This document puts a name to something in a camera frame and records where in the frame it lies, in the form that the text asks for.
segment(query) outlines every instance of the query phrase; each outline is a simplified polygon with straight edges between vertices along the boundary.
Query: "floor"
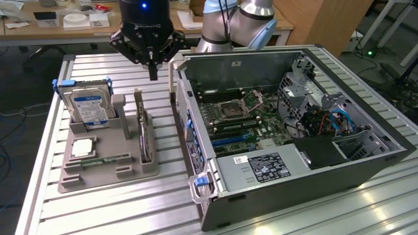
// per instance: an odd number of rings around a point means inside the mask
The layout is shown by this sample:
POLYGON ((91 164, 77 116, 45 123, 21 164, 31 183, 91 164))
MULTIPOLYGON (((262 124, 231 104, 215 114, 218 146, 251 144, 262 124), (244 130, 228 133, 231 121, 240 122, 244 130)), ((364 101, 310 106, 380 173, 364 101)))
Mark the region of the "floor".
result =
MULTIPOLYGON (((367 31, 375 17, 376 14, 372 14, 370 17, 363 19, 358 27, 359 32, 367 31)), ((374 34, 374 39, 379 37, 389 24, 389 21, 382 23, 374 34)), ((386 55, 378 54, 372 61, 375 63, 390 63, 395 70, 402 73, 405 68, 399 67, 398 64, 417 43, 418 35, 409 32, 406 29, 399 28, 386 44, 386 55)), ((364 50, 372 47, 372 45, 372 42, 368 43, 364 50)), ((107 43, 99 44, 97 50, 92 50, 89 44, 63 45, 61 48, 68 54, 101 54, 115 52, 107 43)), ((48 51, 40 59, 33 61, 33 72, 23 72, 20 62, 37 49, 39 47, 29 47, 29 51, 27 53, 21 53, 16 47, 11 47, 8 52, 0 56, 0 112, 3 113, 12 113, 17 111, 16 108, 19 109, 21 107, 51 101, 53 94, 51 82, 59 75, 61 56, 56 51, 48 51)), ((354 72, 359 72, 372 66, 370 62, 360 60, 351 53, 343 53, 339 59, 354 72)), ((362 76, 376 82, 387 80, 387 77, 379 74, 379 68, 366 71, 362 73, 362 76)), ((418 68, 414 70, 411 78, 413 77, 415 79, 418 78, 418 68)), ((31 109, 28 111, 28 115, 39 114, 47 111, 48 105, 40 106, 31 109)), ((0 116, 0 137, 3 137, 15 128, 17 123, 21 121, 21 118, 21 116, 9 118, 0 116)), ((25 188, 29 183, 29 176, 43 134, 45 118, 45 115, 27 117, 25 130, 21 137, 12 141, 8 145, 1 142, 11 158, 16 163, 19 178, 21 179, 21 191, 16 200, 12 202, 12 206, 0 211, 0 235, 9 235, 15 232, 21 208, 20 204, 23 203, 25 197, 25 188)), ((19 136, 20 132, 21 130, 16 131, 12 135, 13 137, 7 140, 19 136)), ((0 179, 3 175, 4 167, 0 168, 0 179)), ((0 208, 15 197, 19 190, 17 185, 19 182, 16 180, 16 175, 13 171, 11 171, 5 180, 0 182, 0 208)))

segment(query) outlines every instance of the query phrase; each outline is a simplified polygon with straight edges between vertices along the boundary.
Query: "white paper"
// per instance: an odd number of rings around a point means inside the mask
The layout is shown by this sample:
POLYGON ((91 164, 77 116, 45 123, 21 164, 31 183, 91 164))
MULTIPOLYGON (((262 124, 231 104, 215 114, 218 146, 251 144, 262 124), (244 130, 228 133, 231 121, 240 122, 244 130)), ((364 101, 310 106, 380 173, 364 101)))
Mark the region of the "white paper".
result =
POLYGON ((15 24, 15 23, 9 23, 9 24, 7 23, 7 24, 5 24, 5 27, 7 27, 7 28, 20 28, 20 27, 28 26, 28 25, 29 25, 29 24, 28 24, 27 22, 24 22, 24 23, 16 23, 16 24, 15 24))
POLYGON ((183 28, 194 29, 194 28, 202 28, 203 27, 203 23, 195 23, 194 22, 188 12, 178 11, 178 16, 179 16, 183 28))
MULTIPOLYGON (((0 3, 11 3, 13 4, 19 10, 21 10, 21 8, 24 7, 24 3, 23 2, 19 2, 19 1, 4 1, 4 0, 0 0, 0 3)), ((5 16, 5 13, 0 10, 0 16, 5 16)))

